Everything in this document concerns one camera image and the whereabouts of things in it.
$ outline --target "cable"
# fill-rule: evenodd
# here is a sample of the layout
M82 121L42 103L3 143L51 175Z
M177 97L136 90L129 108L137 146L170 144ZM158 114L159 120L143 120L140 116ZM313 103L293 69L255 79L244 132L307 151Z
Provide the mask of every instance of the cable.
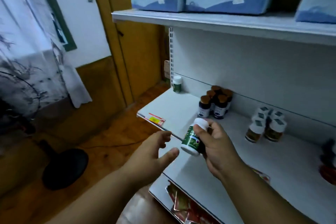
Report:
M36 117L36 115L37 115L37 112L38 112L38 111L40 110L40 108L41 108L41 100L40 100L41 96L40 96L40 94L38 93L38 91L37 91L37 90L36 90L36 89L35 89L29 82L27 82L26 80L21 79L20 77L17 77L16 75L13 75L13 74L10 74L10 73L6 73L6 72L2 72L2 71L0 71L0 73L10 75L10 76L12 76L13 78L17 78L17 79L19 79L19 80L25 82L25 83L28 84L28 85L33 89L33 91L36 93L36 95L37 95L37 99L38 99L38 101L39 101L39 105L38 105L38 107L37 107L35 113L33 114L33 117L31 118L31 119L34 119L34 118Z
M99 145L99 146L92 146L92 147L82 147L79 146L79 148L82 149L94 149L94 148L116 148L116 147L124 147L124 146L130 146L138 143L142 143L143 141L136 142L136 143L130 143L130 144L124 144L124 145Z

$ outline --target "lower shelf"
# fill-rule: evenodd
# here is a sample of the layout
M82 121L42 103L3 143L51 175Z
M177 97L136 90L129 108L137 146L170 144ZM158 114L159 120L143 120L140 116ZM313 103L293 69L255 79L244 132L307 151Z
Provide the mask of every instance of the lower shelf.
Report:
M138 115L148 113L165 119L163 130L177 137L161 149L162 156L172 147L180 147L189 125L197 116L199 99L190 94L176 94L172 89L142 108ZM271 186L291 205L318 223L334 224L336 189L319 174L318 146L284 135L278 143L262 138L257 144L245 139L250 119L229 112L219 121L233 141L246 164L267 174ZM200 205L226 224L243 223L222 184L208 171L202 157L180 151L179 157L164 174L187 192Z

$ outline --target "sheer white curtain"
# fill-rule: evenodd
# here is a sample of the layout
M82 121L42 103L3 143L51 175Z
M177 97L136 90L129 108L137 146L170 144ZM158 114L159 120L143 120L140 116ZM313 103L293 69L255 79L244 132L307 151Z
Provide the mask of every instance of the sheer white curtain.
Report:
M77 108L92 101L67 55L46 0L0 0L0 97L16 111L34 116L67 96Z

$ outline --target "wooden door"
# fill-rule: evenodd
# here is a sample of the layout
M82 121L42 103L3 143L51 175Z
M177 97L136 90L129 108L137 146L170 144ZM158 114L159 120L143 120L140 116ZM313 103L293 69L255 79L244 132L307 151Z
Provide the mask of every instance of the wooden door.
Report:
M126 102L130 104L161 80L164 27L137 22L113 23L111 12L130 9L131 0L97 2Z

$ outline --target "person's right hand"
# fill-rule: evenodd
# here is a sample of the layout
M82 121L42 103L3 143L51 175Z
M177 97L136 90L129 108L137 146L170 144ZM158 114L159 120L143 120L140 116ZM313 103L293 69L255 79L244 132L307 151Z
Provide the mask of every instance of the person's right hand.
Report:
M194 125L194 132L205 144L206 153L203 155L210 172L224 183L227 175L239 168L243 161L222 126L213 120L206 120L212 128L212 134L198 125Z

